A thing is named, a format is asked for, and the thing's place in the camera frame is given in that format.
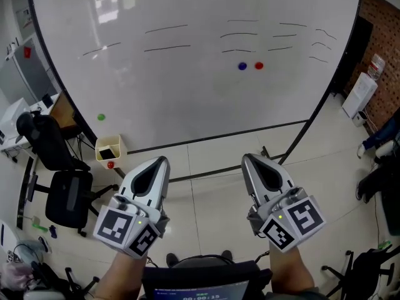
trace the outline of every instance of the whiteboard frame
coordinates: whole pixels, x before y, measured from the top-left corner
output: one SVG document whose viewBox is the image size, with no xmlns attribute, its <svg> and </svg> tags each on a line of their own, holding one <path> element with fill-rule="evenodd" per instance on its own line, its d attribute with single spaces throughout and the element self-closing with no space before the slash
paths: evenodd
<svg viewBox="0 0 400 300">
<path fill-rule="evenodd" d="M 60 85 L 62 91 L 65 93 L 68 101 L 71 103 L 71 106 L 73 107 L 75 113 L 76 113 L 76 119 L 77 119 L 77 125 L 79 127 L 81 127 L 82 132 L 84 133 L 84 135 L 87 137 L 87 139 L 91 142 L 91 144 L 95 145 L 97 137 L 96 135 L 93 133 L 93 130 L 90 128 L 89 124 L 84 120 L 82 114 L 79 112 L 79 109 L 76 107 L 76 105 L 74 104 L 74 101 L 72 99 L 72 97 L 69 95 L 63 81 L 61 80 L 57 69 L 53 63 L 53 60 L 51 59 L 51 56 L 49 54 L 49 51 L 46 47 L 46 43 L 44 42 L 44 38 L 38 23 L 38 18 L 36 16 L 36 11 L 35 11 L 35 7 L 34 7 L 34 1 L 33 0 L 28 0 L 29 3 L 29 8 L 31 11 L 31 16 L 32 16 L 32 20 L 33 20 L 33 24 L 34 24 L 34 28 L 37 34 L 37 37 L 39 39 L 39 43 L 43 49 L 43 53 L 46 57 L 46 60 L 48 61 L 50 68 L 52 69 L 53 73 L 54 73 L 54 77 L 56 78 L 56 81 L 58 82 L 58 84 Z M 217 138 L 224 138 L 224 137 L 228 137 L 228 136 L 234 136 L 234 135 L 238 135 L 238 134 L 244 134 L 244 133 L 251 133 L 254 131 L 261 131 L 261 130 L 266 130 L 266 129 L 274 129 L 274 128 L 280 128 L 283 126 L 288 126 L 288 125 L 292 125 L 292 124 L 299 124 L 299 123 L 304 123 L 304 126 L 302 127 L 302 129 L 300 130 L 299 134 L 296 136 L 295 140 L 292 142 L 292 144 L 290 145 L 289 149 L 284 153 L 284 154 L 280 154 L 278 156 L 275 157 L 269 157 L 268 156 L 268 152 L 266 151 L 265 147 L 262 148 L 262 153 L 266 154 L 268 158 L 270 159 L 279 159 L 279 164 L 282 164 L 288 157 L 289 155 L 292 153 L 293 149 L 298 145 L 298 143 L 300 142 L 300 140 L 302 139 L 302 137 L 305 135 L 305 133 L 307 132 L 307 130 L 309 129 L 310 125 L 313 123 L 313 121 L 315 120 L 316 116 L 318 115 L 318 113 L 320 112 L 322 106 L 324 105 L 326 99 L 329 96 L 329 93 L 331 92 L 332 86 L 333 86 L 333 81 L 335 78 L 336 73 L 338 72 L 338 69 L 340 68 L 342 61 L 343 61 L 343 57 L 346 54 L 346 51 L 348 49 L 349 46 L 349 42 L 350 39 L 353 35 L 353 31 L 354 31 L 354 26 L 356 23 L 356 19 L 358 17 L 359 14 L 359 8 L 361 5 L 361 0 L 358 1 L 358 5 L 357 5 L 357 12 L 355 14 L 354 17 L 354 22 L 351 28 L 351 32 L 349 35 L 349 39 L 347 40 L 346 43 L 346 48 L 344 49 L 344 52 L 341 56 L 340 62 L 336 68 L 335 73 L 333 74 L 333 77 L 331 79 L 331 82 L 329 83 L 325 93 L 323 94 L 321 100 L 319 101 L 317 107 L 315 108 L 314 112 L 311 114 L 311 117 L 307 120 L 302 120 L 302 121 L 295 121 L 295 122 L 289 122 L 286 124 L 279 124 L 279 125 L 274 125 L 274 126 L 268 126 L 268 127 L 262 127 L 262 128 L 258 128 L 258 129 L 251 129 L 251 130 L 245 130 L 245 131 L 240 131 L 240 132 L 235 132 L 235 133 L 230 133 L 230 134 L 222 134 L 222 135 L 218 135 L 218 136 L 212 136 L 212 137 L 205 137 L 205 138 L 201 138 L 201 139 L 195 139 L 195 140 L 190 140 L 190 141 L 183 141 L 183 142 L 177 142 L 177 143 L 172 143 L 172 144 L 166 144 L 163 146 L 157 146 L 157 147 L 150 147 L 150 148 L 146 148 L 146 149 L 140 149 L 140 150 L 135 150 L 135 151 L 129 151 L 128 154 L 134 154 L 134 153 L 140 153 L 140 152 L 144 152 L 144 151 L 151 151 L 151 150 L 156 150 L 156 149 L 162 149 L 162 148 L 168 148 L 168 147 L 173 147 L 173 146 L 179 146 L 182 144 L 189 144 L 189 143 L 196 143 L 199 141 L 206 141 L 206 140 L 212 140 L 212 139 L 217 139 Z M 234 167 L 229 167 L 229 168 L 225 168 L 225 169 L 220 169 L 220 170 L 215 170 L 215 171 L 210 171 L 210 172 L 205 172 L 202 174 L 195 174 L 192 176 L 186 176 L 186 177 L 180 177 L 180 178 L 176 178 L 176 179 L 171 179 L 170 183 L 173 182 L 178 182 L 178 181 L 184 181 L 184 180 L 189 180 L 189 179 L 195 179 L 195 178 L 201 178 L 204 176 L 209 176 L 212 174 L 218 174 L 218 173 L 224 173 L 226 171 L 232 171 L 235 169 L 240 169 L 240 166 L 234 166 Z M 115 169 L 116 172 L 123 178 L 124 177 L 124 173 L 120 170 L 120 169 Z"/>
</svg>

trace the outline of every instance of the tiled floor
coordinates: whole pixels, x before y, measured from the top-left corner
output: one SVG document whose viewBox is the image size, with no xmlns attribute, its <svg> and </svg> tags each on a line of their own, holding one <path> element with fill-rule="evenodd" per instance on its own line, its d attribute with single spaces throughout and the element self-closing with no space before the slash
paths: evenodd
<svg viewBox="0 0 400 300">
<path fill-rule="evenodd" d="M 313 194 L 327 219 L 327 226 L 301 247 L 301 254 L 315 282 L 326 292 L 336 280 L 320 268 L 323 264 L 342 269 L 351 249 L 359 254 L 378 244 L 375 205 L 372 200 L 365 205 L 355 198 L 357 182 L 371 170 L 371 159 L 358 159 L 358 144 L 368 135 L 364 128 L 356 128 L 341 110 L 342 99 L 329 97 L 319 116 L 286 160 L 285 167 L 297 185 Z M 164 155 L 171 163 L 171 177 L 182 177 L 219 168 L 231 167 L 241 162 L 244 153 L 259 153 L 263 145 L 271 155 L 283 153 L 296 137 L 302 125 L 281 130 L 266 130 L 233 137 L 196 142 L 153 152 L 129 156 L 125 172 L 143 161 Z M 91 149 L 84 146 L 84 156 L 92 157 Z M 121 183 L 113 171 L 103 169 L 96 161 L 89 162 L 94 174 L 94 190 L 111 183 Z M 52 172 L 39 163 L 39 184 L 49 185 Z M 113 193 L 98 201 L 106 204 Z M 390 239 L 383 216 L 380 196 L 377 195 L 379 240 Z M 44 215 L 46 194 L 37 192 L 32 203 L 27 203 L 26 216 L 38 216 L 44 226 L 51 223 Z M 173 252 L 179 258 L 197 254 L 219 254 L 230 249 L 236 261 L 255 259 L 268 249 L 265 240 L 254 237 L 246 214 L 252 204 L 246 192 L 241 170 L 213 175 L 192 181 L 171 184 L 164 209 L 171 222 L 164 239 L 159 239 L 149 255 L 153 261 L 165 266 L 165 256 Z M 53 253 L 47 261 L 63 274 L 66 266 L 72 267 L 76 279 L 87 283 L 92 276 L 103 276 L 113 260 L 115 251 L 93 239 L 91 230 L 96 218 L 89 216 L 87 238 L 73 229 L 57 226 L 58 238 L 49 240 Z M 31 236 L 38 232 L 25 223 Z M 264 257 L 260 267 L 267 268 L 269 259 Z M 387 292 L 386 278 L 381 279 L 380 295 Z"/>
</svg>

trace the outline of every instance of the forearm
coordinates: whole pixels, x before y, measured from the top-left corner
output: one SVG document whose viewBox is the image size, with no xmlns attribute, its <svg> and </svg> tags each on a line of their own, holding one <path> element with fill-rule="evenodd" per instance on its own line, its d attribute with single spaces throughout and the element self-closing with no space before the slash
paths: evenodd
<svg viewBox="0 0 400 300">
<path fill-rule="evenodd" d="M 274 293 L 296 294 L 314 287 L 313 277 L 305 267 L 298 248 L 282 253 L 270 243 L 269 251 Z"/>
<path fill-rule="evenodd" d="M 137 260 L 117 253 L 111 267 L 97 285 L 95 299 L 137 299 L 145 265 L 146 256 Z"/>
</svg>

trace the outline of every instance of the whiteboard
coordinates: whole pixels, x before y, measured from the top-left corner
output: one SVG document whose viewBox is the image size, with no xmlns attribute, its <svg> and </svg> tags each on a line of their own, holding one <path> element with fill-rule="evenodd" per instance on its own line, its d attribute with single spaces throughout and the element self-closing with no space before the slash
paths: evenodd
<svg viewBox="0 0 400 300">
<path fill-rule="evenodd" d="M 128 150 L 309 119 L 359 3 L 33 1 L 49 55 L 83 118 L 97 137 L 121 134 Z"/>
</svg>

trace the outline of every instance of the black marker line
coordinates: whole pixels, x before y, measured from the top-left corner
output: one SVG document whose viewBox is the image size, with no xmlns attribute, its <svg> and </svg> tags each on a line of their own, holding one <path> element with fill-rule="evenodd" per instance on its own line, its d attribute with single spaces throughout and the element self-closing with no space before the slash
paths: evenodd
<svg viewBox="0 0 400 300">
<path fill-rule="evenodd" d="M 315 31 L 324 31 L 325 32 L 325 34 L 328 36 L 328 37 L 331 37 L 331 38 L 333 38 L 333 39 L 335 39 L 335 40 L 337 40 L 334 36 L 331 36 L 330 34 L 328 34 L 325 30 L 322 30 L 322 29 L 315 29 Z"/>
<path fill-rule="evenodd" d="M 237 33 L 228 33 L 228 34 L 224 34 L 223 36 L 221 36 L 220 38 L 226 37 L 226 36 L 232 36 L 233 34 L 251 34 L 252 36 L 257 36 L 258 33 L 249 33 L 249 32 L 237 32 Z"/>
<path fill-rule="evenodd" d="M 328 63 L 327 61 L 318 59 L 317 57 L 309 57 L 309 58 L 317 59 L 317 60 L 319 60 L 319 61 L 321 61 L 321 62 L 323 62 L 323 63 Z"/>
<path fill-rule="evenodd" d="M 326 46 L 329 50 L 332 50 L 332 49 L 331 49 L 330 47 L 328 47 L 326 44 L 323 44 L 323 43 L 321 43 L 321 42 L 315 42 L 315 43 L 312 44 L 312 46 L 315 45 L 315 44 L 322 44 L 323 46 Z"/>
<path fill-rule="evenodd" d="M 112 47 L 112 46 L 115 46 L 116 44 L 121 44 L 121 43 L 120 43 L 120 42 L 113 43 L 113 44 L 110 44 L 109 46 L 106 46 L 106 47 L 107 47 L 107 48 L 108 48 L 108 47 Z M 87 54 L 89 54 L 89 53 L 95 53 L 96 51 L 100 51 L 100 50 L 104 50 L 104 47 L 102 47 L 101 49 L 96 49 L 96 50 L 93 50 L 93 51 L 89 51 L 89 52 L 87 52 L 87 53 L 84 53 L 84 54 L 82 55 L 82 57 L 85 56 L 85 55 L 87 55 Z"/>
<path fill-rule="evenodd" d="M 242 49 L 227 50 L 227 51 L 223 51 L 222 53 L 230 53 L 231 51 L 244 51 L 245 53 L 255 53 L 255 51 L 242 50 Z"/>
<path fill-rule="evenodd" d="M 297 23 L 283 23 L 283 22 L 280 22 L 279 24 L 287 24 L 288 26 L 307 27 L 307 26 L 305 26 L 305 25 L 303 25 L 303 24 L 297 24 Z"/>
<path fill-rule="evenodd" d="M 174 46 L 174 47 L 160 47 L 158 49 L 150 49 L 150 50 L 144 50 L 144 52 L 148 52 L 148 51 L 155 51 L 155 50 L 165 50 L 165 49 L 172 49 L 172 48 L 181 48 L 181 47 L 190 47 L 191 45 L 188 46 Z"/>
<path fill-rule="evenodd" d="M 187 27 L 187 26 L 188 26 L 188 24 L 183 24 L 182 26 L 174 26 L 174 27 L 162 27 L 162 28 L 160 28 L 160 29 L 155 29 L 155 30 L 146 31 L 145 34 L 146 34 L 146 33 L 152 33 L 152 32 L 154 32 L 154 31 L 159 31 L 159 30 L 172 29 L 172 28 L 180 28 L 180 27 Z"/>
<path fill-rule="evenodd" d="M 258 20 L 228 20 L 228 22 L 231 22 L 231 21 L 243 21 L 246 23 L 256 23 Z"/>
<path fill-rule="evenodd" d="M 273 38 L 278 38 L 278 37 L 294 37 L 297 36 L 297 34 L 287 34 L 285 36 L 272 36 Z"/>
<path fill-rule="evenodd" d="M 293 47 L 279 47 L 279 48 L 277 48 L 277 49 L 270 49 L 270 50 L 268 50 L 268 51 L 283 50 L 283 49 L 290 49 L 290 48 L 293 48 Z"/>
</svg>

